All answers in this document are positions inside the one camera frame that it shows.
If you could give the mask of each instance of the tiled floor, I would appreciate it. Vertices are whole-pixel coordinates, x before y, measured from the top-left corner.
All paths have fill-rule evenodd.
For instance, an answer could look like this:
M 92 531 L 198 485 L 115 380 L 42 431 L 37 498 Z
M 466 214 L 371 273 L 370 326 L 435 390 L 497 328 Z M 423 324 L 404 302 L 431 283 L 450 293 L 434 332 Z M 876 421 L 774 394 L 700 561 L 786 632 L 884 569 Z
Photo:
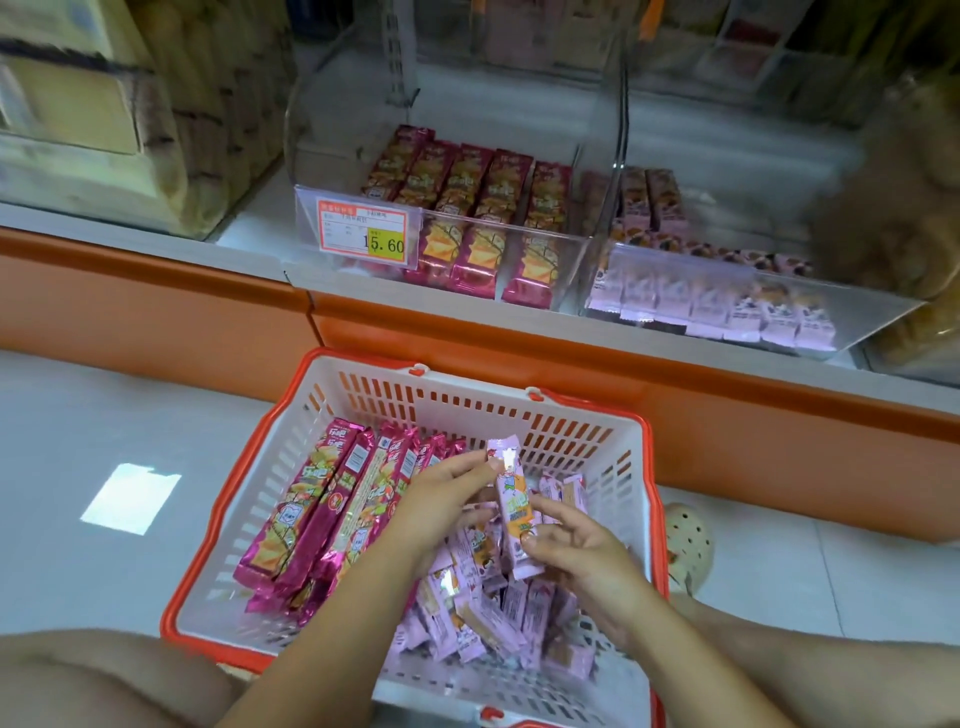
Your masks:
M 210 507 L 265 402 L 0 352 L 0 633 L 105 626 L 156 634 Z M 180 481 L 142 536 L 80 520 L 121 464 Z M 870 640 L 960 644 L 960 549 L 662 489 L 708 519 L 706 603 Z

